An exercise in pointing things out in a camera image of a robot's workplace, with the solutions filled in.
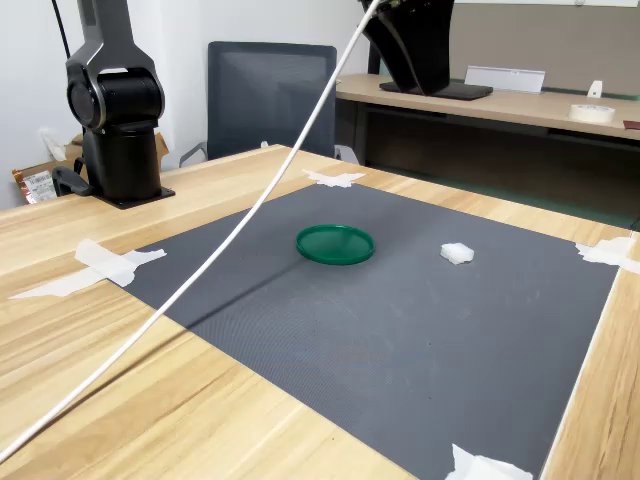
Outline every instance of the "tape roll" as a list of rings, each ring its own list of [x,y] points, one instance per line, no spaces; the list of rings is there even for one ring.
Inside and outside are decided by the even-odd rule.
[[[600,105],[571,105],[569,118],[587,123],[609,123],[616,114],[615,108]]]

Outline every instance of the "desk leg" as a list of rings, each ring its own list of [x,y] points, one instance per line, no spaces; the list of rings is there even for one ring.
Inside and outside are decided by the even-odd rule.
[[[358,102],[354,150],[356,153],[356,158],[358,159],[358,163],[360,165],[367,164],[367,107],[368,105],[366,103]]]

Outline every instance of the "white wall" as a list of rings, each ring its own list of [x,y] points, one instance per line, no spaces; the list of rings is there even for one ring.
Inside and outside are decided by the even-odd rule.
[[[77,0],[58,0],[69,47],[83,43]],[[357,0],[129,0],[136,44],[156,63],[166,95],[160,119],[169,149],[206,140],[208,42],[267,41],[333,45],[341,55],[363,15]],[[50,160],[38,129],[68,142],[81,127],[66,100],[65,54],[51,2],[0,4],[0,209],[24,204],[11,170]],[[361,39],[345,73],[365,72]]]

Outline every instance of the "desk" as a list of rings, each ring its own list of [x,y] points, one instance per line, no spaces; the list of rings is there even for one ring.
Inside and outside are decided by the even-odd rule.
[[[86,378],[152,313],[103,281],[67,298],[9,296],[78,269],[83,238],[122,254],[250,207],[288,149],[163,175],[170,199],[119,211],[67,196],[0,214],[0,444]],[[558,238],[629,231],[301,153],[273,197],[328,175]],[[640,259],[640,246],[633,252]],[[619,272],[547,478],[638,478],[640,277]],[[2,478],[410,478],[395,464],[205,341],[162,317]]]
[[[587,99],[582,95],[566,93],[544,92],[535,95],[502,91],[467,102],[385,92],[379,85],[391,78],[380,75],[349,75],[340,80],[337,98],[343,100],[640,140],[639,130],[625,130],[622,123],[623,120],[640,121],[640,102]],[[615,108],[613,122],[599,125],[571,120],[568,116],[571,105],[584,103]]]

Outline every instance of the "chair backrest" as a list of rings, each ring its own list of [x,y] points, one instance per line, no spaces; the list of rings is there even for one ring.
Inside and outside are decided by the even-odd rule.
[[[209,44],[208,157],[293,146],[336,68],[336,49],[282,43]],[[334,156],[335,86],[302,145]]]

